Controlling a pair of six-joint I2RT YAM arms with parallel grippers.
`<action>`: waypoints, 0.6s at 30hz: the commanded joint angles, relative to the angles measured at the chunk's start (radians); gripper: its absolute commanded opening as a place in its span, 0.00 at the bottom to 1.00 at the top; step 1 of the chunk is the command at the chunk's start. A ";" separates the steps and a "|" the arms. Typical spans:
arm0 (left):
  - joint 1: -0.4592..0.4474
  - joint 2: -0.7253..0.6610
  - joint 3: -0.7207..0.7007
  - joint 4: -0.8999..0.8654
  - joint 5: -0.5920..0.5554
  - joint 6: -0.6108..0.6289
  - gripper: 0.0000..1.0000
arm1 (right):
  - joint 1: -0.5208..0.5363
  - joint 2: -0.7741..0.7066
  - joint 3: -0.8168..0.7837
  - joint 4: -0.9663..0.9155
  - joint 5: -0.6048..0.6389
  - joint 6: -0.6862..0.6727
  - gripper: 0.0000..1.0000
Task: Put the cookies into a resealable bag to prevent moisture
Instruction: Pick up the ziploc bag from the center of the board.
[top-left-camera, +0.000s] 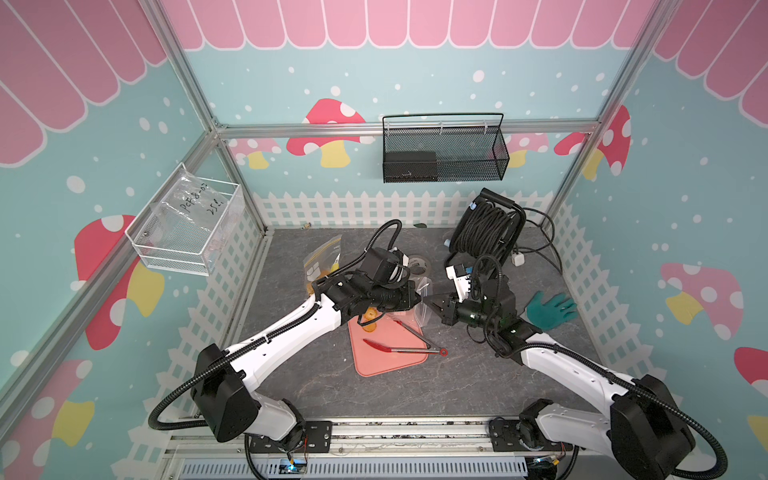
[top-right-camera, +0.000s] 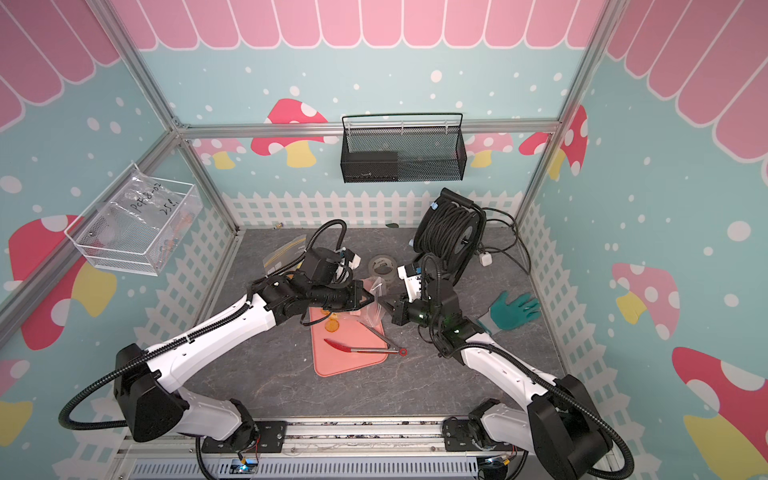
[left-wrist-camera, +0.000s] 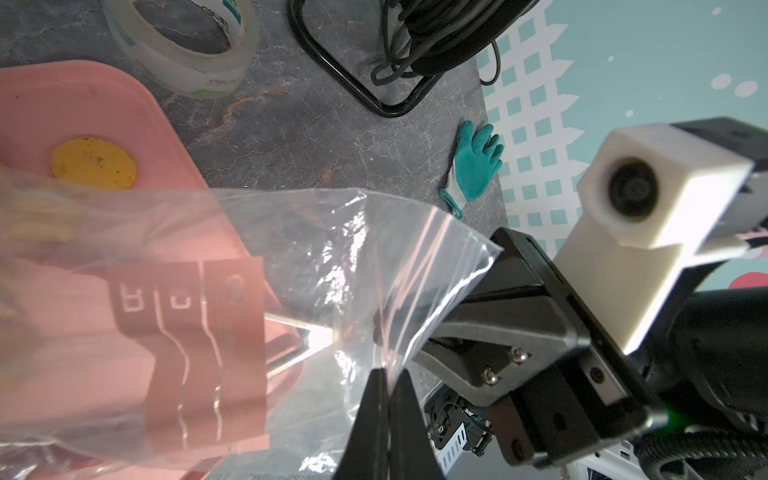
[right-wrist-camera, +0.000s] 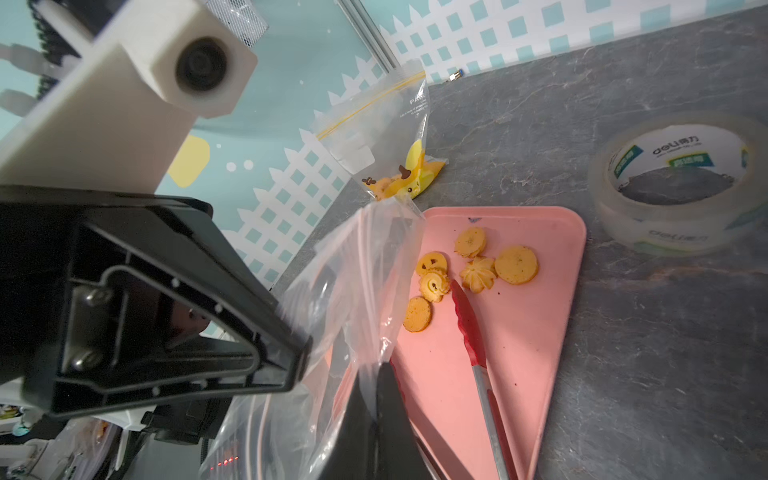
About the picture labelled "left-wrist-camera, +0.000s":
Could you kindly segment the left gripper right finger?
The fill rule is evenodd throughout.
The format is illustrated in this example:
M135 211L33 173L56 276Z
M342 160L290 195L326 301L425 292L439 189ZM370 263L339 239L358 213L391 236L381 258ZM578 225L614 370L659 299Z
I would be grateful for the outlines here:
M444 480L432 450L411 376L404 370L389 398L389 478Z

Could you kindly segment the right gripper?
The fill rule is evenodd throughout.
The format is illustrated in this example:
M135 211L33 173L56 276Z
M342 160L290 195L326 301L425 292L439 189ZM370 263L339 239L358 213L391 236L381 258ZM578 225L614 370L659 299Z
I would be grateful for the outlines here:
M538 243L501 254L417 354L489 420L511 466L561 466L658 429L667 414Z

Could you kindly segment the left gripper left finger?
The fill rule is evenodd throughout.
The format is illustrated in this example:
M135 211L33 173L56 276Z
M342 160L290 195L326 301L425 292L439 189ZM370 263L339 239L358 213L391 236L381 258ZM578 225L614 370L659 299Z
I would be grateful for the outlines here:
M383 369L370 372L334 480L386 479L389 466L389 393Z

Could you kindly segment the small clear zip bag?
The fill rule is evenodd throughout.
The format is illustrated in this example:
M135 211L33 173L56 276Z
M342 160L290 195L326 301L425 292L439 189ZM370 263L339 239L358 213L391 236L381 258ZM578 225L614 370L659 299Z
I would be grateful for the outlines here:
M406 365L499 253L360 189L3 170L1 475L440 477Z

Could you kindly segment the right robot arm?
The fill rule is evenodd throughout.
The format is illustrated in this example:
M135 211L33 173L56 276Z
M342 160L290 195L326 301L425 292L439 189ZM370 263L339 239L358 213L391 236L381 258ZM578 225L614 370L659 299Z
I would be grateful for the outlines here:
M500 228L502 252L417 361L439 447L470 432L539 469L612 447L648 479L767 470L767 290L703 291L767 242L767 133L730 117L612 131L553 259Z

